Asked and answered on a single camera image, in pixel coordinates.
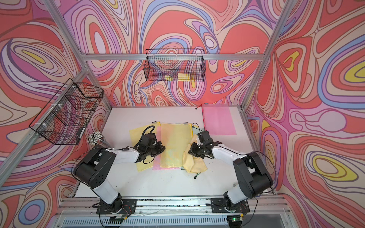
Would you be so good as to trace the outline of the yellow microfiber cloth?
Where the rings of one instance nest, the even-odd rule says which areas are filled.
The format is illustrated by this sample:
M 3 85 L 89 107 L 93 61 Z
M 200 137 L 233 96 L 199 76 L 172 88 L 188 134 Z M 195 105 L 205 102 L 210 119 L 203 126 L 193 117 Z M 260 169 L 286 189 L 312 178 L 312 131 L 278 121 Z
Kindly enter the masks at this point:
M 200 157 L 194 157 L 188 152 L 191 149 L 193 143 L 196 143 L 198 140 L 198 136 L 194 135 L 190 143 L 187 145 L 185 151 L 182 156 L 183 168 L 187 171 L 187 173 L 203 173 L 208 170 L 205 162 Z

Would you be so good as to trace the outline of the yellow mesh document bag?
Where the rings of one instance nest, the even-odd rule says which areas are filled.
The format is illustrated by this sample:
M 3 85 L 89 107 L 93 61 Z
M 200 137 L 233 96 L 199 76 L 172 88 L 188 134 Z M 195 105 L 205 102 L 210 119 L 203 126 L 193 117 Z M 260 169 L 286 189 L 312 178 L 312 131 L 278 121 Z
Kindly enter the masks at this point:
M 161 123 L 161 142 L 165 150 L 161 154 L 160 166 L 180 168 L 183 166 L 183 153 L 193 137 L 191 123 Z

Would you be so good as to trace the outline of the pink mesh document bag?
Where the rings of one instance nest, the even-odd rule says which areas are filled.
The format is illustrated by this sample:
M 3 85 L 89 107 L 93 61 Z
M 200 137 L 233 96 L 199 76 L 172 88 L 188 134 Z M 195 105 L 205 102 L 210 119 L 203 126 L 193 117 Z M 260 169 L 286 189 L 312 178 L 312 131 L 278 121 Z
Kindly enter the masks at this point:
M 204 130 L 211 135 L 236 135 L 232 115 L 227 104 L 204 103 L 195 109 L 202 109 Z

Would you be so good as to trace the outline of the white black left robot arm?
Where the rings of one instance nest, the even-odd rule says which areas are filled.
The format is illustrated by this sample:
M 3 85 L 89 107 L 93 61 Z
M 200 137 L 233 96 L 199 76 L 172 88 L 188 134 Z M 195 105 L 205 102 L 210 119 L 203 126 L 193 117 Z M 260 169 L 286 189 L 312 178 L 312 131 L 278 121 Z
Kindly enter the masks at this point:
M 100 145 L 94 146 L 73 169 L 73 175 L 107 205 L 117 202 L 119 193 L 107 180 L 114 164 L 139 163 L 147 156 L 156 157 L 165 150 L 155 133 L 141 136 L 135 146 L 122 149 L 109 149 Z

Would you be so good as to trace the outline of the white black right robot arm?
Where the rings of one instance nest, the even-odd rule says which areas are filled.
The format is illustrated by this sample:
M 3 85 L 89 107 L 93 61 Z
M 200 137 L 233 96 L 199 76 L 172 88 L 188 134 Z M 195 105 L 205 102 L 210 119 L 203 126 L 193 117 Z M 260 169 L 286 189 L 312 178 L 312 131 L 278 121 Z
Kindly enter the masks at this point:
M 223 195 L 227 206 L 252 199 L 273 185 L 273 179 L 259 152 L 242 154 L 220 141 L 214 141 L 208 131 L 202 131 L 197 136 L 197 142 L 192 143 L 188 154 L 196 158 L 221 160 L 235 170 L 238 184 Z

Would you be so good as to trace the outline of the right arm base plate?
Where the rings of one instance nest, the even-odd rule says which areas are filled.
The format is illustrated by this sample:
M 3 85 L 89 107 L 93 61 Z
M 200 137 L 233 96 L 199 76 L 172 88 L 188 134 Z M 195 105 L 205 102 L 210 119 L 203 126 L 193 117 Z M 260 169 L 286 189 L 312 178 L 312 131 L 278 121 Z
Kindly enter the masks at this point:
M 211 207 L 212 213 L 240 213 L 247 214 L 250 212 L 250 207 L 247 200 L 243 200 L 239 203 L 231 203 L 226 198 L 211 198 L 210 203 L 206 204 Z

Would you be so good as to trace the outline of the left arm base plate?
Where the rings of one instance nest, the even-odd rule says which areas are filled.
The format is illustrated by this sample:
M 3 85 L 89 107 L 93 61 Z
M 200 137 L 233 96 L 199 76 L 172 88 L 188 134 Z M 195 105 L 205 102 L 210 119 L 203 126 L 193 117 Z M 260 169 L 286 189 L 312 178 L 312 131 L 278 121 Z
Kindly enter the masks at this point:
M 104 201 L 100 200 L 99 206 L 97 208 L 98 215 L 112 215 L 112 214 L 122 214 L 122 215 L 132 215 L 136 211 L 137 199 L 117 199 L 112 204 L 106 204 Z

